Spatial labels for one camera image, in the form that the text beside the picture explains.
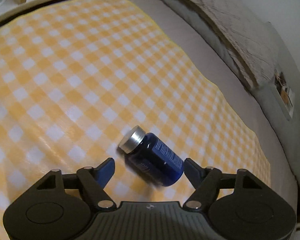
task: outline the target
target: blue bottle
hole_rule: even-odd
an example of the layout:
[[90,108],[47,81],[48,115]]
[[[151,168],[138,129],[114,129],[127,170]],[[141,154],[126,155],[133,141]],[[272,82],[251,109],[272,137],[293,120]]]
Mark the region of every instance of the blue bottle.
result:
[[119,143],[119,148],[139,170],[151,176],[159,185],[174,184],[183,173],[183,161],[153,133],[140,126],[130,130]]

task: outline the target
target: silver metal cap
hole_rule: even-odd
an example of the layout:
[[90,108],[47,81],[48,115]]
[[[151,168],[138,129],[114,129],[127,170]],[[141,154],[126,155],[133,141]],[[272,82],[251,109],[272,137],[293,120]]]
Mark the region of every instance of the silver metal cap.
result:
[[125,153],[132,152],[143,140],[146,132],[138,125],[130,130],[119,143],[119,148]]

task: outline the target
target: yellow checkered tablecloth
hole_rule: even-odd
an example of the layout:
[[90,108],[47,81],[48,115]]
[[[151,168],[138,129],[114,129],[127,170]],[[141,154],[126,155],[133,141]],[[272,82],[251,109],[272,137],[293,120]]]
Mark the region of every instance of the yellow checkered tablecloth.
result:
[[7,206],[53,168],[73,173],[116,161],[105,191],[116,201],[179,200],[146,184],[117,153],[139,124],[182,159],[270,185],[258,139],[188,56],[127,0],[70,0],[0,28],[0,239]]

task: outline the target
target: ridged plastic surface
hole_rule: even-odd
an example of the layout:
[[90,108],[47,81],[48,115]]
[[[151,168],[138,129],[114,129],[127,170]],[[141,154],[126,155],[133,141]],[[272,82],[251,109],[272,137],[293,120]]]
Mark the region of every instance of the ridged plastic surface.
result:
[[225,240],[195,212],[178,202],[122,202],[121,207],[97,215],[77,240]]

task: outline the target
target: metal screw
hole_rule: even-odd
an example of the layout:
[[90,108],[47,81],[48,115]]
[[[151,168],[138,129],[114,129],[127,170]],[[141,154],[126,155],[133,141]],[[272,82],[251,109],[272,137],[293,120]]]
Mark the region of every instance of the metal screw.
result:
[[201,207],[201,203],[196,200],[190,200],[186,203],[186,206],[191,209],[198,209]]
[[111,200],[101,200],[98,202],[98,206],[101,208],[111,208],[114,205]]

